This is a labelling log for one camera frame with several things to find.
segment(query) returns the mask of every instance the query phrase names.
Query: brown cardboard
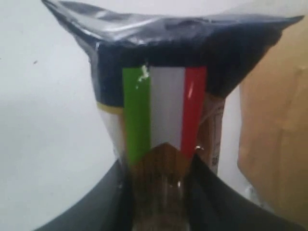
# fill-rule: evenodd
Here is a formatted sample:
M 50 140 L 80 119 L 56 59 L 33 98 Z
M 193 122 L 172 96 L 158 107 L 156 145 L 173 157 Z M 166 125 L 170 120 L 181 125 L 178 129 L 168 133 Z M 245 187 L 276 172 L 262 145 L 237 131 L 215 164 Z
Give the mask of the brown cardboard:
M 308 229 L 308 17 L 241 85 L 238 166 L 274 211 Z

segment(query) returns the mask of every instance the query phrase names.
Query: black object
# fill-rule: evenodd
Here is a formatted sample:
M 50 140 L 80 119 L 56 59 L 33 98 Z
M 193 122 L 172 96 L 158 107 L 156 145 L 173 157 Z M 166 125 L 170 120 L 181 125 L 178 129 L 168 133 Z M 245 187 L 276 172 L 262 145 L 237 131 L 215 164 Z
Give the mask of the black object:
M 191 231 L 304 231 L 247 201 L 195 156 L 189 175 Z M 116 162 L 71 209 L 36 231 L 131 231 L 132 191 Z
M 96 100 L 123 107 L 122 68 L 206 66 L 206 91 L 225 98 L 302 17 L 120 14 L 80 2 L 42 0 L 88 54 Z

